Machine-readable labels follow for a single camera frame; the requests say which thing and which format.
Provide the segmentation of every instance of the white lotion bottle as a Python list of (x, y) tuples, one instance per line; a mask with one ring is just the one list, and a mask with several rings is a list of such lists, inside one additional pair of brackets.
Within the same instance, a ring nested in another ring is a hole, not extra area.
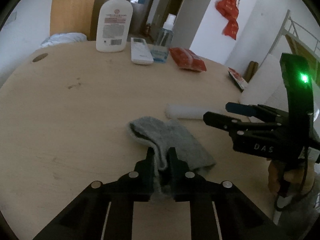
[(127, 0), (109, 0), (99, 13), (96, 49), (119, 52), (127, 45), (133, 7)]

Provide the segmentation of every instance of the round table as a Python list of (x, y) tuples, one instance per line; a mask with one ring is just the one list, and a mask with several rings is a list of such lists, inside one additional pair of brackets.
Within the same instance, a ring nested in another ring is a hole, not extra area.
[[(0, 210), (16, 235), (32, 239), (92, 181), (115, 181), (145, 158), (147, 147), (126, 132), (129, 121), (166, 121), (168, 103), (223, 110), (237, 102), (227, 68), (204, 61), (203, 73), (180, 70), (170, 56), (135, 65), (129, 44), (100, 53), (88, 41), (37, 50), (21, 64), (0, 90)], [(201, 120), (181, 123), (217, 161), (206, 179), (230, 180), (271, 217), (268, 162), (234, 152), (227, 132)], [(190, 235), (188, 203), (135, 203), (132, 239)]]

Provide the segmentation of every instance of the gray sleeve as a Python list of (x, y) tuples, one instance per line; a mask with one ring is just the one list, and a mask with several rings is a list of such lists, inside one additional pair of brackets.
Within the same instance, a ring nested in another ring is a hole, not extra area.
[(311, 192), (281, 213), (278, 226), (294, 240), (302, 240), (316, 222), (319, 212), (320, 175)]

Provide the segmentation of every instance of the red plastic bag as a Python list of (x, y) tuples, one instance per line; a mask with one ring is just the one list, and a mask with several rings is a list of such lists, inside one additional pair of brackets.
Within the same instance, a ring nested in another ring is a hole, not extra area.
[(239, 16), (237, 0), (220, 0), (216, 3), (216, 9), (229, 21), (222, 33), (236, 40), (239, 30), (239, 25), (236, 21)]
[(204, 61), (190, 49), (170, 48), (170, 54), (181, 69), (190, 69), (198, 72), (207, 71)]

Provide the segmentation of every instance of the white spray cap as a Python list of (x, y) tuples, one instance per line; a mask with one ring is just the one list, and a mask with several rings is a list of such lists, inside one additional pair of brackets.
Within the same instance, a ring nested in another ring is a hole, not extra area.
[(176, 19), (175, 15), (169, 14), (166, 22), (163, 25), (163, 28), (166, 30), (172, 31), (175, 19)]

